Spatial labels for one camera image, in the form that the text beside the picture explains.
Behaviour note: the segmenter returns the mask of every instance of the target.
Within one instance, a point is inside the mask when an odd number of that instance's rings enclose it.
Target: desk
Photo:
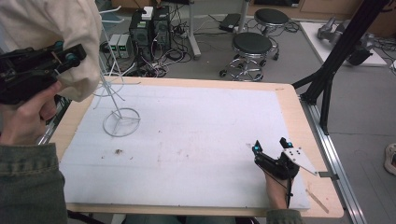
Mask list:
[[[276,94],[286,122],[290,141],[295,146],[302,147],[318,171],[326,171],[317,143],[314,139],[304,111],[294,88],[288,84],[244,83],[213,80],[191,79],[157,79],[146,77],[125,77],[127,83],[140,82],[140,85],[166,87],[202,87],[216,89],[238,89],[272,91]],[[82,103],[72,103],[53,135],[51,142],[57,144],[57,154],[60,160],[64,151],[72,141],[92,97]],[[301,175],[306,186],[311,209],[303,211],[304,217],[341,217],[344,214],[338,196],[330,178],[313,176],[302,170]],[[119,204],[82,204],[68,203],[67,208],[76,212],[116,213],[116,214],[180,214],[180,215],[217,215],[217,216],[249,216],[265,217],[264,209],[256,208],[221,208],[221,207],[182,207],[158,205],[119,205]]]
[[[242,0],[242,10],[241,10],[241,20],[239,21],[239,27],[238,27],[238,34],[242,32],[245,22],[246,22],[246,17],[248,14],[248,4],[250,2],[250,0]],[[195,16],[195,11],[194,11],[194,0],[190,0],[190,20],[189,20],[189,26],[190,26],[190,30],[189,30],[189,40],[190,40],[190,45],[194,54],[194,59],[198,59],[201,56],[201,51],[199,50],[197,41],[195,40],[195,36],[194,36],[194,27],[193,27],[193,20],[194,20],[194,16]]]

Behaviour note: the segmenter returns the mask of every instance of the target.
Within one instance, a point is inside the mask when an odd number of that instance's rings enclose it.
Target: electronic device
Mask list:
[[[132,41],[130,35],[121,35],[117,44],[120,58],[129,58],[132,56]]]
[[[233,28],[238,26],[241,14],[233,13],[228,14],[225,19],[220,23],[219,29],[227,32],[233,32]]]
[[[63,49],[64,42],[43,49],[16,49],[0,55],[0,104],[27,101],[55,83],[62,72],[77,67],[87,53],[78,44]]]
[[[157,7],[154,10],[153,25],[157,49],[169,50],[171,48],[171,22],[169,6]]]
[[[142,13],[142,20],[143,21],[151,21],[154,8],[153,7],[144,7],[143,10],[145,11],[145,13]]]
[[[290,197],[292,196],[292,179],[297,176],[300,166],[313,175],[317,175],[318,172],[302,149],[295,148],[291,142],[287,142],[283,137],[280,139],[279,143],[283,147],[283,151],[277,160],[272,159],[262,152],[262,146],[259,141],[256,141],[256,144],[252,147],[252,151],[255,156],[254,162],[265,173],[281,180],[288,180],[286,196],[287,206],[289,207]]]
[[[117,47],[117,45],[119,44],[120,37],[121,35],[112,35],[108,43],[116,58],[120,57],[119,50]]]
[[[136,11],[132,16],[129,34],[131,35],[134,55],[137,60],[142,60],[140,57],[143,57],[145,61],[150,62],[153,60],[151,51],[154,51],[152,43],[154,30],[151,21],[142,20],[142,13],[141,11]]]
[[[297,7],[300,0],[254,0],[255,5]]]
[[[189,0],[163,0],[163,2],[183,4],[183,5],[189,5],[190,4]]]

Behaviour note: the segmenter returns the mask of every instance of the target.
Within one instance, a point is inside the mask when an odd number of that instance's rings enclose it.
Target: stool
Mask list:
[[[262,8],[257,10],[254,13],[254,20],[264,26],[262,30],[262,34],[269,37],[268,34],[274,31],[277,28],[284,27],[286,23],[289,22],[289,17],[276,9],[271,8]],[[274,55],[274,60],[277,60],[279,57],[279,44],[272,38],[269,37],[272,41],[276,43],[275,46],[271,49],[271,51],[276,50],[276,54]]]
[[[221,77],[230,74],[233,80],[260,81],[262,80],[262,68],[266,63],[266,55],[272,47],[268,37],[256,33],[241,33],[233,38],[233,50],[237,55],[233,57],[226,69],[219,72]],[[264,58],[257,63],[253,59]],[[259,72],[252,76],[250,72]]]

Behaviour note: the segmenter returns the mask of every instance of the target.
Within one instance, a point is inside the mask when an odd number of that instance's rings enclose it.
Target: white board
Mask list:
[[[309,39],[309,42],[315,53],[318,55],[320,60],[324,63],[327,57],[329,57],[330,52],[332,51],[333,45],[326,39],[318,39],[318,29],[322,27],[325,23],[313,23],[313,22],[300,22],[301,27],[303,28],[305,36]],[[385,66],[387,63],[372,49],[370,50],[373,53],[368,59],[366,59],[359,66]],[[348,62],[344,62],[343,65],[350,65]]]
[[[93,99],[60,164],[68,203],[269,207],[251,147],[259,140],[277,158],[288,139],[273,91],[125,85],[119,94],[140,126],[107,135],[102,122],[115,106]],[[308,209],[299,175],[292,191],[290,207]]]

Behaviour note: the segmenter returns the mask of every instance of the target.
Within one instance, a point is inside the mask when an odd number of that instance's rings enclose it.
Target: person's hand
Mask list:
[[[265,173],[265,182],[267,187],[267,194],[270,200],[270,206],[274,209],[287,209],[286,194],[288,180],[280,180]]]
[[[2,145],[33,145],[46,130],[46,120],[56,114],[54,96],[61,89],[57,81],[19,105],[0,105],[3,130]]]

